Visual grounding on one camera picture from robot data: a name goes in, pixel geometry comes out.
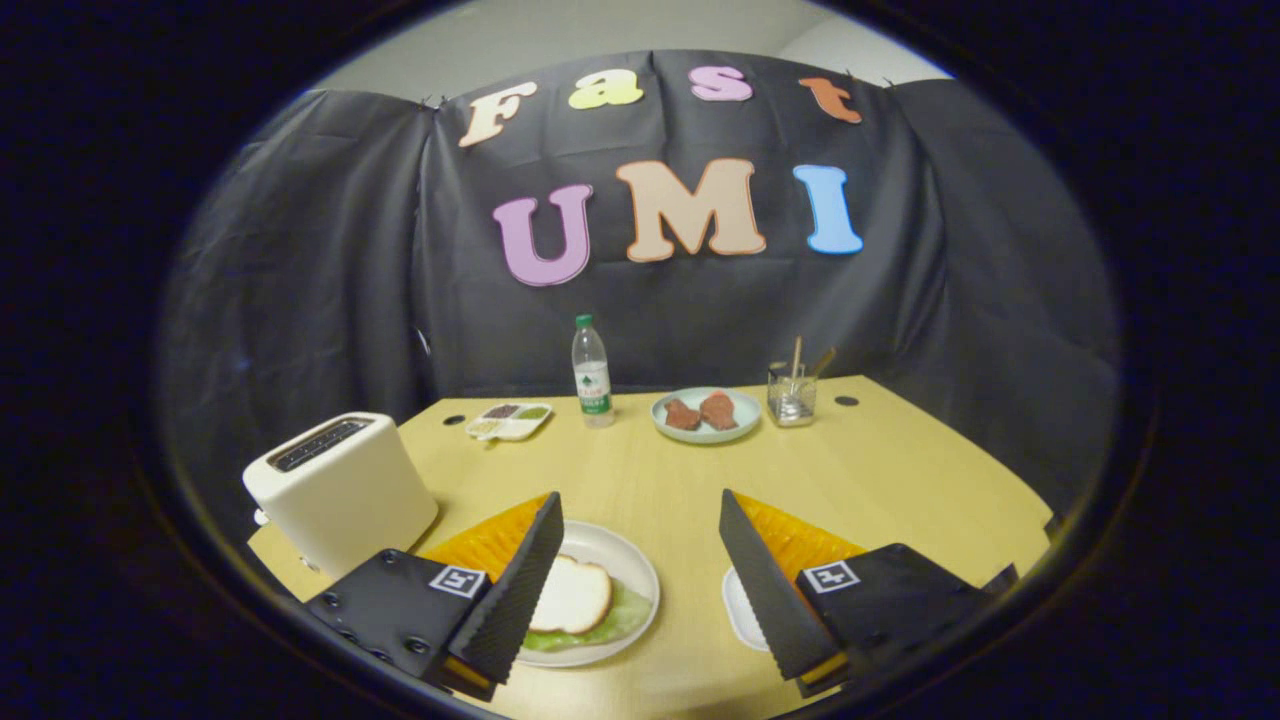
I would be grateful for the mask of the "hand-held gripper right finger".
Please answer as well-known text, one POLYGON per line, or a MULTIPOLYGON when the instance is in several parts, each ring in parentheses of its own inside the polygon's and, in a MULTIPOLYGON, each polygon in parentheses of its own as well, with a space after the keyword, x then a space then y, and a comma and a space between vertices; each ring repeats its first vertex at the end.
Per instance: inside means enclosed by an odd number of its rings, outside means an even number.
POLYGON ((864 550, 732 489, 718 528, 781 676, 805 697, 879 682, 997 597, 908 544, 864 550))

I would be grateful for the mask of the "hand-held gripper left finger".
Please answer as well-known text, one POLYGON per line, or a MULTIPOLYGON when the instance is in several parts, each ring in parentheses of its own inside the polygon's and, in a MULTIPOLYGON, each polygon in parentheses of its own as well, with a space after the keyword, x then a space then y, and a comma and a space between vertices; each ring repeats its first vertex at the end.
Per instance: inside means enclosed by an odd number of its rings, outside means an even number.
POLYGON ((426 557, 378 551, 305 606, 381 664, 489 701, 509 678, 563 534, 561 496, 552 491, 426 557))

